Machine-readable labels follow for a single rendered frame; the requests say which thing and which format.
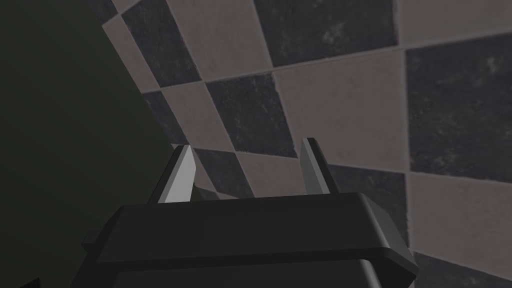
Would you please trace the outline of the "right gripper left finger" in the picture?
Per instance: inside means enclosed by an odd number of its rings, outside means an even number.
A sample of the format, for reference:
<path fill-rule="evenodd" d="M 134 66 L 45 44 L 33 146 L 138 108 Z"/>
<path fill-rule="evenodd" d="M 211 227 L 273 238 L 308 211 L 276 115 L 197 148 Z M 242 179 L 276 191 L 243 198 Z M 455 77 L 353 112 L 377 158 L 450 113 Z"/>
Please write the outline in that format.
<path fill-rule="evenodd" d="M 178 145 L 151 194 L 149 204 L 189 202 L 196 174 L 190 145 Z"/>

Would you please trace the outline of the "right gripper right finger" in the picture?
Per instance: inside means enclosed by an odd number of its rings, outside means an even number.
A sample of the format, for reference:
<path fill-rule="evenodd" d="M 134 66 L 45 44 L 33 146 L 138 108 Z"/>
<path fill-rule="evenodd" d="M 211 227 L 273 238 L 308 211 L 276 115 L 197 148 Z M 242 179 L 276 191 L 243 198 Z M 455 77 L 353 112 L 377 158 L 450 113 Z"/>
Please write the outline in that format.
<path fill-rule="evenodd" d="M 307 195 L 339 193 L 320 145 L 313 137 L 302 139 L 299 160 Z"/>

